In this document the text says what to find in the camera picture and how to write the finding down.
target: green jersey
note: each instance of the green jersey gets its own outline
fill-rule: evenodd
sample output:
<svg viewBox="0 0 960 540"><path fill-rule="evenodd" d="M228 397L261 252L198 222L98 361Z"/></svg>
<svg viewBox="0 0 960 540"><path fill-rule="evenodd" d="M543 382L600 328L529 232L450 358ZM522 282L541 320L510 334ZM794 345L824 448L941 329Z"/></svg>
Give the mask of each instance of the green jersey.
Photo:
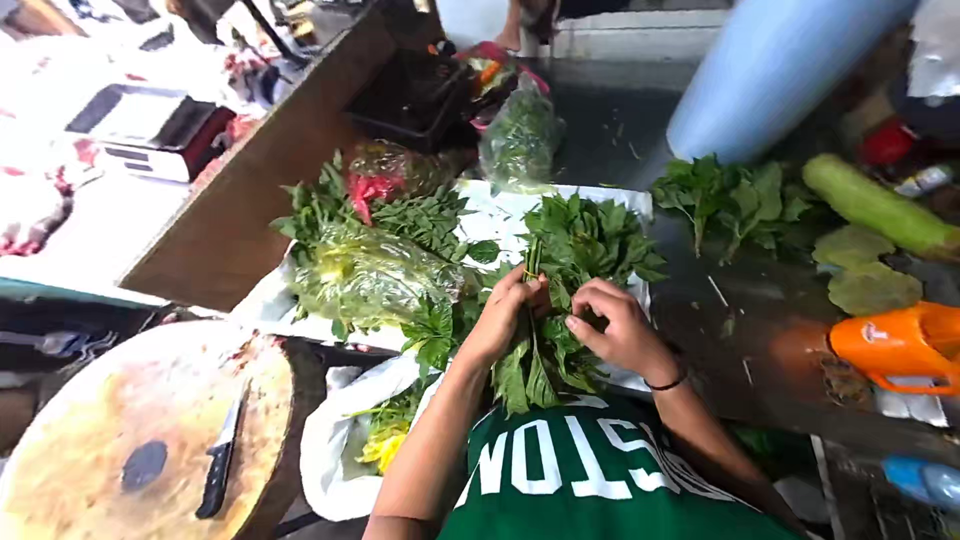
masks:
<svg viewBox="0 0 960 540"><path fill-rule="evenodd" d="M473 427L468 465L442 540L798 538L707 483L652 410L615 396L495 409Z"/></svg>

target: knife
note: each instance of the knife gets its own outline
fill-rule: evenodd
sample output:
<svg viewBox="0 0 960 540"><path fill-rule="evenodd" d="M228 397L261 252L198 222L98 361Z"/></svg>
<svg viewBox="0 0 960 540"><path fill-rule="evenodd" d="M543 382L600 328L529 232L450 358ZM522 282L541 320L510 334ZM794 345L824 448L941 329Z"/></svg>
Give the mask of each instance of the knife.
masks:
<svg viewBox="0 0 960 540"><path fill-rule="evenodd" d="M233 456L233 445L236 442L240 409L247 399L247 389L249 386L250 378L244 379L240 386L240 395L237 396L233 405L230 406L217 441L206 451L206 454L213 459L210 461L210 468L206 471L204 498L195 513L197 519L212 518L220 511L220 507L224 504L224 496L227 493L227 475L230 469L230 458Z"/></svg>

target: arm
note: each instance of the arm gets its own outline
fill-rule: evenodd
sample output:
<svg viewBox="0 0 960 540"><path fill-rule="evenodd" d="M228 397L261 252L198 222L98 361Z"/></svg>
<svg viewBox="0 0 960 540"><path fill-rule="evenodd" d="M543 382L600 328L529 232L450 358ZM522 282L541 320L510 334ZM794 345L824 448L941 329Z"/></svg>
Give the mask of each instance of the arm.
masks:
<svg viewBox="0 0 960 540"><path fill-rule="evenodd" d="M587 308L610 321L603 333L576 316ZM585 284L573 297L573 312L567 319L570 331L607 362L637 372L654 386L666 386L681 376L673 355L647 326L636 299L612 283L591 280ZM701 474L803 530L770 480L727 435L689 381L653 394L660 419Z"/></svg>
<svg viewBox="0 0 960 540"><path fill-rule="evenodd" d="M493 288L437 394L400 446L383 477L366 540L423 538L442 517L444 488L463 455L487 374L506 352L520 308L546 291L546 277L523 282L523 271L518 266Z"/></svg>

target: orange plastic container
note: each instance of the orange plastic container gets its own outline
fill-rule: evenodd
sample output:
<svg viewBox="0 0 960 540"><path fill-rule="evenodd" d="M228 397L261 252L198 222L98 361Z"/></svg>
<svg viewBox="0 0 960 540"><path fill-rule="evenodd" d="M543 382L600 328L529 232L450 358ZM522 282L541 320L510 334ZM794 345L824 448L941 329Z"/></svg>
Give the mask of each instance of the orange plastic container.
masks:
<svg viewBox="0 0 960 540"><path fill-rule="evenodd" d="M908 394L960 394L960 308L920 302L907 309L848 319L830 330L830 347L881 388ZM930 377L948 384L902 386L888 377Z"/></svg>

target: hand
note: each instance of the hand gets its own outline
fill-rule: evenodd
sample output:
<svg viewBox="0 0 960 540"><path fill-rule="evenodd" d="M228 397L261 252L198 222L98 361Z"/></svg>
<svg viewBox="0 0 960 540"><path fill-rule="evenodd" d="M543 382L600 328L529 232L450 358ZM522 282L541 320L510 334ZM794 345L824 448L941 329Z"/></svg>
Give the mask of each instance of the hand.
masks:
<svg viewBox="0 0 960 540"><path fill-rule="evenodd" d="M494 362L507 353L507 347L514 338L520 309L530 305L536 313L549 308L546 276L540 274L535 281L525 282L524 271L524 265L520 264L493 287L480 320L460 347L457 358L479 362L490 369Z"/></svg>
<svg viewBox="0 0 960 540"><path fill-rule="evenodd" d="M680 376L673 355L647 326L636 298L626 291L594 278L573 295L572 304L573 315L566 318L566 326L601 359L637 372L654 386L665 386ZM580 318L587 308L610 321L603 333Z"/></svg>

